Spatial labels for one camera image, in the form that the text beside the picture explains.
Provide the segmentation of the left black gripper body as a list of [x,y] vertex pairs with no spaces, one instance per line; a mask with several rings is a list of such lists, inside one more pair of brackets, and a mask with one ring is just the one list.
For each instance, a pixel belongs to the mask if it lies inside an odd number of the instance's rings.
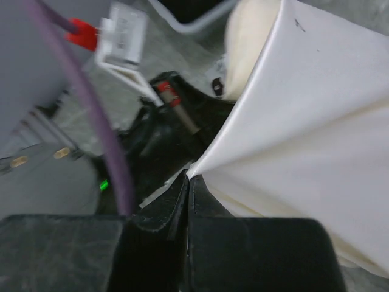
[[130,127],[115,131],[130,171],[131,210],[197,161],[235,106],[234,101],[207,95],[176,71],[159,74],[150,85],[162,104],[139,97],[140,109]]

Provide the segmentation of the cream pillowcase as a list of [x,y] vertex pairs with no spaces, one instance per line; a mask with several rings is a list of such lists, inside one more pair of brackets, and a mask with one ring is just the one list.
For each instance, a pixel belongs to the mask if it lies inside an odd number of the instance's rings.
[[300,1],[280,11],[188,171],[238,217],[311,217],[340,263],[388,276],[388,37]]

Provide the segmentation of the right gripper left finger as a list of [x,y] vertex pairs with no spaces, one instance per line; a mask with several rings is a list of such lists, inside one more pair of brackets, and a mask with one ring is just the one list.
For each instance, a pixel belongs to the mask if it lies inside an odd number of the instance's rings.
[[178,291],[187,224],[181,172],[132,217],[12,215],[1,221],[2,291]]

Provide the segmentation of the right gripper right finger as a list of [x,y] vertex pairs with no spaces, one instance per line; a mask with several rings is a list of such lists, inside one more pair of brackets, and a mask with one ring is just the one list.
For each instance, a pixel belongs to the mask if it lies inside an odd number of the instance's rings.
[[189,291],[345,291],[324,227],[310,218],[234,217],[202,176],[188,192]]

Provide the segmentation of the cream bear print pillow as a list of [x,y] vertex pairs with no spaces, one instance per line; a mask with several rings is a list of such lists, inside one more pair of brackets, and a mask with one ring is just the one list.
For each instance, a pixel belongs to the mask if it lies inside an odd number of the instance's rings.
[[280,1],[238,1],[227,20],[225,53],[208,70],[215,97],[239,99],[280,11]]

